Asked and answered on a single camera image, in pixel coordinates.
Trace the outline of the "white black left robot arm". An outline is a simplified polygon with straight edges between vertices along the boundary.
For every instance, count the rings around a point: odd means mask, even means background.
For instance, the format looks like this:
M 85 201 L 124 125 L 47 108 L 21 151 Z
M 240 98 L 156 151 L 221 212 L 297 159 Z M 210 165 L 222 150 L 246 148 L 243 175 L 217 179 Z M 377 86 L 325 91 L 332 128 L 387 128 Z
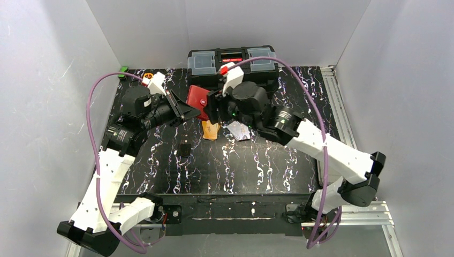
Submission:
M 145 86 L 129 88 L 121 103 L 119 121 L 107 128 L 97 148 L 95 172 L 82 202 L 57 228 L 59 235 L 102 256 L 110 256 L 123 235 L 143 220 L 164 218 L 162 198 L 151 193 L 140 194 L 120 210 L 111 211 L 148 131 L 163 124 L 175 127 L 200 114 L 172 90 L 153 93 Z

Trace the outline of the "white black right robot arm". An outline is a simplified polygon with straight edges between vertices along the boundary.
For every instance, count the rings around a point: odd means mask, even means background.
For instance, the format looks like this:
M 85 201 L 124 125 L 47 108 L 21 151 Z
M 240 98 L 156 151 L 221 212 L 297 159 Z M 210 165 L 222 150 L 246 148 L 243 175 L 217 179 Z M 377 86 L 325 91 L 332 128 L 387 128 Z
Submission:
M 333 168 L 341 177 L 317 190 L 307 208 L 323 214 L 342 205 L 367 207 L 376 196 L 386 156 L 358 151 L 323 134 L 311 121 L 286 106 L 272 105 L 264 88 L 242 82 L 226 93 L 207 94 L 204 112 L 211 122 L 238 121 L 268 141 L 294 148 Z

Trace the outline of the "red leather card holder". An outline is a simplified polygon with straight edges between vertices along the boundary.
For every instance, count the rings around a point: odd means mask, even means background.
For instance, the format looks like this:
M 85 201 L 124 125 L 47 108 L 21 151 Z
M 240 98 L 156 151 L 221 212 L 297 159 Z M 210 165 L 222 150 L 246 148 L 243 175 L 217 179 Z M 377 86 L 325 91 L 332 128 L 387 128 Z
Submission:
M 207 95 L 209 90 L 196 85 L 190 85 L 186 103 L 191 107 L 198 109 L 201 114 L 198 118 L 202 121 L 208 121 L 208 115 L 205 113 L 204 108 L 207 106 Z

